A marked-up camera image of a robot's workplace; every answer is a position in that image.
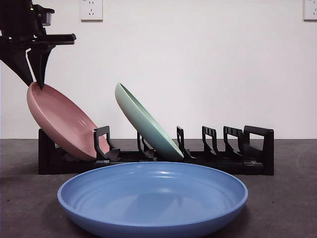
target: blue plate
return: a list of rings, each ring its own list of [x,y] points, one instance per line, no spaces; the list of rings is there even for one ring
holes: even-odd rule
[[[231,222],[248,198],[236,177],[172,162],[120,164],[65,182],[69,218],[105,238],[198,238]]]

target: dish rack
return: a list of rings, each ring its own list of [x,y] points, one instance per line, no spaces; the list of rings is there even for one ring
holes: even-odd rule
[[[223,127],[225,150],[217,148],[216,130],[202,126],[203,151],[190,151],[185,147],[184,130],[177,126],[178,147],[184,155],[180,163],[207,166],[230,174],[274,175],[274,131],[255,126],[244,126],[244,130],[228,126]],[[263,148],[250,145],[250,134],[264,137]],[[106,136],[110,151],[106,154],[99,147],[99,137]],[[238,149],[235,150],[228,141],[228,135],[237,137]],[[206,136],[211,137],[211,145]],[[83,173],[89,170],[131,162],[169,161],[150,147],[137,132],[138,151],[122,151],[116,148],[110,139],[110,127],[104,126],[94,130],[94,147],[97,153],[95,161],[82,161],[58,147],[42,129],[39,129],[39,174]]]

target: wall socket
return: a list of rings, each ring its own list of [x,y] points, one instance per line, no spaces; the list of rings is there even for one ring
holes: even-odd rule
[[[82,21],[102,21],[103,0],[80,0],[80,19]]]
[[[304,21],[317,21],[317,0],[304,0]]]

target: ceramic plate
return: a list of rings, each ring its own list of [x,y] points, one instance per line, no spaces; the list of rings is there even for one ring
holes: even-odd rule
[[[198,238],[234,220],[248,190],[216,169],[137,162],[75,176],[57,197],[74,223],[101,237]]]
[[[180,161],[184,158],[162,127],[121,83],[115,88],[115,98],[134,128],[156,151],[167,160]]]
[[[27,92],[32,116],[42,130],[63,150],[82,160],[96,160],[92,120],[66,96],[45,84],[43,90],[33,82]],[[106,153],[106,139],[99,137],[101,149]]]

